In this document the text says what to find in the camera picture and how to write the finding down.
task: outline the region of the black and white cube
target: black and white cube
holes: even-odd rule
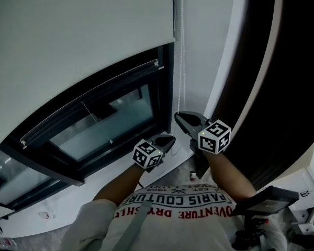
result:
[[[230,142],[231,128],[217,120],[198,135],[199,149],[218,154]]]
[[[152,146],[145,140],[141,140],[135,145],[132,152],[132,159],[140,167],[147,169],[159,164],[163,152]]]

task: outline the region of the window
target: window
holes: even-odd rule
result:
[[[16,211],[84,179],[169,132],[173,44],[105,68],[70,87],[0,145],[0,205]]]

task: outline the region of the glass pane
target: glass pane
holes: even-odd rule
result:
[[[5,182],[0,187],[0,203],[8,204],[49,177],[39,173],[0,151],[0,178]]]
[[[50,140],[77,161],[153,118],[148,85],[88,110],[91,115]]]

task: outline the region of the graphic t-shirt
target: graphic t-shirt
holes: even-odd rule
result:
[[[234,250],[235,233],[244,229],[243,218],[231,216],[235,202],[218,187],[151,186],[134,192],[118,208],[108,200],[82,206],[61,250],[112,250],[144,201],[153,204],[130,250]],[[263,228],[266,249],[287,249],[272,219]]]

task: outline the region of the sleeve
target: sleeve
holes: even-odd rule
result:
[[[265,229],[265,244],[269,247],[268,249],[287,250],[287,239],[272,217],[268,218],[268,224],[265,224],[263,229]]]
[[[116,204],[108,200],[96,200],[83,205],[65,233],[59,250],[99,250],[116,209]]]

